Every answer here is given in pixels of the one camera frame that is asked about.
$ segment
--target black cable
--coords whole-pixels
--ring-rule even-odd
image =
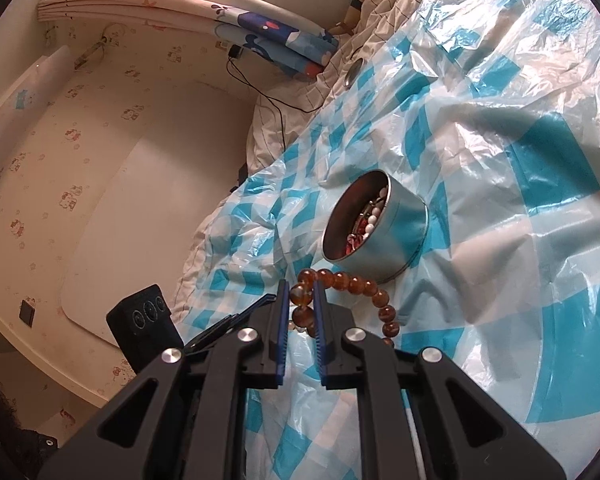
[[[353,59],[353,57],[356,55],[356,52],[359,51],[362,47],[364,47],[365,44],[363,43],[362,45],[360,45],[356,50],[354,50],[350,55],[349,55],[349,59]]]
[[[240,69],[237,66],[235,66],[234,62],[231,60],[231,58],[229,58],[229,61],[226,62],[226,72],[231,77],[233,77],[236,81],[240,81],[243,85],[250,86],[256,92],[259,92],[260,94],[264,95],[262,92],[260,92],[260,90],[258,90],[255,86],[253,86],[251,83],[249,83],[249,80],[244,76],[244,74],[242,72],[240,72],[240,75],[244,78],[244,81],[242,79],[240,79],[239,77],[236,77],[234,74],[232,74],[231,71],[229,70],[229,63],[231,63],[238,72],[240,72]],[[269,102],[275,107],[275,109],[280,114],[280,130],[282,131],[282,152],[284,153],[284,152],[286,152],[286,141],[285,141],[285,121],[283,121],[283,119],[282,119],[282,110],[280,110],[280,108],[278,108],[278,106],[271,100],[271,98],[269,96],[264,95],[264,97],[266,97],[269,100]]]
[[[243,78],[244,81],[241,80],[239,77],[236,77],[234,74],[231,73],[231,71],[229,70],[229,63],[231,63],[231,66],[233,66],[237,71],[238,74],[240,74]],[[253,88],[258,94],[262,95],[263,97],[266,97],[269,101],[276,101],[278,103],[282,103],[285,106],[288,106],[289,108],[293,108],[294,110],[298,110],[299,112],[302,112],[304,114],[312,114],[313,112],[317,112],[320,108],[322,108],[322,105],[315,107],[313,110],[304,110],[302,108],[299,108],[297,106],[293,106],[290,105],[289,103],[285,103],[284,101],[281,101],[280,99],[276,99],[275,97],[270,97],[268,95],[266,95],[265,93],[261,92],[260,90],[258,90],[255,86],[253,86],[251,83],[249,83],[249,80],[246,78],[246,76],[241,72],[241,70],[235,65],[234,60],[229,58],[229,60],[227,61],[226,64],[226,71],[228,72],[228,74],[233,77],[234,79],[237,79],[238,81],[240,81],[243,85],[247,85],[251,88]]]

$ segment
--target blue gripper pad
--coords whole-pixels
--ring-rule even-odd
[[[355,326],[348,308],[327,302],[320,280],[314,281],[316,367],[328,390],[350,388],[362,362],[342,349],[342,334]]]
[[[276,301],[276,305],[280,305],[279,316],[280,322],[278,324],[278,338],[276,341],[276,379],[278,384],[282,384],[282,380],[285,377],[285,365],[286,365],[286,344],[289,338],[289,284],[286,281],[280,281],[278,285],[278,298],[282,298],[282,301]]]

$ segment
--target blue checkered plastic sheet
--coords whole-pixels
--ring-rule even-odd
[[[430,227],[389,284],[397,347],[437,346],[575,478],[600,447],[600,16],[589,0],[424,0],[272,166],[222,206],[185,338],[280,278],[330,267],[336,200],[381,168]],[[340,296],[380,333],[368,300]],[[285,384],[250,392],[248,477],[360,478],[355,392],[292,333]]]

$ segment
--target white bedsheet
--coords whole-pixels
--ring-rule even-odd
[[[330,103],[344,89],[347,70],[355,60],[369,59],[384,45],[394,30],[398,29],[420,5],[422,0],[365,0],[362,5],[360,22],[354,35],[339,36],[341,47],[331,58],[324,72],[315,82],[306,83],[290,80],[265,91],[303,110],[314,110]],[[305,129],[315,112],[303,113],[283,104],[276,103],[284,121],[285,144],[291,145]],[[252,175],[273,163],[283,152],[280,115],[271,103],[259,96],[253,113],[247,138],[247,165]],[[195,290],[195,283],[205,264],[205,229],[216,215],[218,208],[200,224],[193,237],[189,257],[184,263],[183,274],[178,281],[171,304],[172,317],[176,325],[187,313],[187,300]]]

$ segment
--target blue cartoon fabric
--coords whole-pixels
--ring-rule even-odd
[[[600,447],[600,16],[589,0],[424,0],[205,231],[185,339],[303,267],[360,174],[429,205],[388,285],[397,347],[451,356],[575,478]],[[380,333],[368,300],[330,291]],[[285,384],[250,392],[248,478],[361,477],[355,392],[289,336]]]
[[[216,27],[219,38],[311,77],[322,71],[338,47],[338,40],[325,30],[316,36],[257,12],[220,4],[211,4],[211,8],[216,11],[216,20],[227,24]]]

